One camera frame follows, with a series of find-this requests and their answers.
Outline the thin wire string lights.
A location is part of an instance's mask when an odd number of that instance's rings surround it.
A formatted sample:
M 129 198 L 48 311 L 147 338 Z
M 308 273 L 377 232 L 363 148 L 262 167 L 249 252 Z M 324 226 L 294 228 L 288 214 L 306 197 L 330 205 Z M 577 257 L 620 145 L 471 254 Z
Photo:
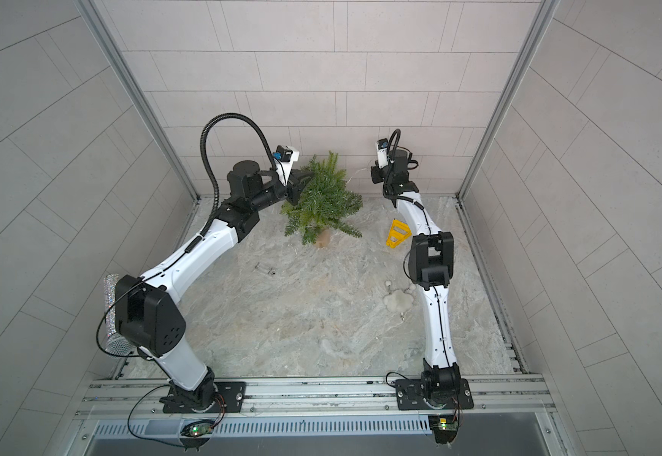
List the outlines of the thin wire string lights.
M 354 173 L 353 173 L 353 174 L 352 174 L 352 175 L 346 180 L 345 183 L 346 183 L 347 185 L 349 185 L 349 184 L 351 184 L 351 182 L 353 182 L 356 178 L 363 178 L 364 176 L 369 176 L 370 173 L 371 173 L 371 168 L 372 168 L 372 165 L 367 166 L 367 167 L 364 167 L 364 168 L 357 169 L 357 171 L 355 171 L 355 172 L 354 172 Z

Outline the small green christmas tree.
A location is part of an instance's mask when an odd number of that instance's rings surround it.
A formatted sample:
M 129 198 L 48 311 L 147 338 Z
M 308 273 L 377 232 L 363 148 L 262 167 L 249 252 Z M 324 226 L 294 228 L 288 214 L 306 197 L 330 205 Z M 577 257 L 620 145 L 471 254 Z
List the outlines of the small green christmas tree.
M 281 214 L 287 216 L 285 237 L 299 236 L 303 245 L 316 243 L 327 230 L 337 230 L 360 239 L 359 228 L 349 224 L 347 218 L 363 207 L 361 195 L 346 187 L 347 172 L 338 167 L 340 155 L 330 151 L 320 160 L 311 159 L 302 171 L 314 174 L 300 195 L 297 204 L 285 203 Z

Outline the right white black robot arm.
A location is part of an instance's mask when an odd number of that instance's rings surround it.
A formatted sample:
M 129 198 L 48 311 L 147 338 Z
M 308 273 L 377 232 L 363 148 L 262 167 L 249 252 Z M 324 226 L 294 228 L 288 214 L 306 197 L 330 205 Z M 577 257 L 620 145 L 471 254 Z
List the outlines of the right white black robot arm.
M 421 289 L 424 299 L 425 351 L 418 394 L 433 409 L 470 410 L 473 399 L 467 380 L 460 374 L 452 345 L 449 288 L 454 276 L 454 236 L 439 228 L 422 203 L 418 187 L 409 178 L 412 153 L 378 141 L 378 159 L 371 168 L 374 184 L 393 203 L 412 232 L 407 275 Z

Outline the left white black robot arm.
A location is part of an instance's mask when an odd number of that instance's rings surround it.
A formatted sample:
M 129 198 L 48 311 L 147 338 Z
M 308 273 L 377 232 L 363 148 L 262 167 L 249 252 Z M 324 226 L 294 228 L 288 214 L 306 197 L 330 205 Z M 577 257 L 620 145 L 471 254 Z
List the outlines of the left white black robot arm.
M 254 161 L 240 161 L 228 173 L 230 196 L 201 231 L 142 277 L 122 277 L 115 288 L 117 333 L 138 355 L 155 361 L 169 378 L 162 398 L 165 412 L 205 412 L 219 402 L 214 374 L 186 338 L 178 308 L 184 293 L 222 254 L 239 244 L 260 220 L 260 211 L 279 201 L 297 204 L 311 171 L 280 161 L 264 171 Z

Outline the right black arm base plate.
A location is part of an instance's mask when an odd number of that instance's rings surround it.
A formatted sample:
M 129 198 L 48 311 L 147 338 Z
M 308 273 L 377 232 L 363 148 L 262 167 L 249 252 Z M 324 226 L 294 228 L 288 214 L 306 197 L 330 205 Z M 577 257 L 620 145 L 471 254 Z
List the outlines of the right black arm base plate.
M 399 410 L 472 410 L 475 407 L 469 382 L 465 378 L 461 380 L 456 399 L 449 399 L 445 404 L 427 401 L 419 379 L 399 378 L 394 381 L 394 385 Z

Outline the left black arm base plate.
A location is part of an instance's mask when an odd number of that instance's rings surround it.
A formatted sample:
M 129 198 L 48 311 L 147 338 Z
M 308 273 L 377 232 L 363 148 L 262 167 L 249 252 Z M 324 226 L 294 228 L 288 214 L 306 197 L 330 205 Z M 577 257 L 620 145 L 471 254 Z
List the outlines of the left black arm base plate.
M 163 413 L 218 413 L 221 406 L 226 412 L 240 412 L 247 383 L 240 381 L 207 380 L 197 389 L 188 391 L 170 383 L 169 392 L 160 399 Z

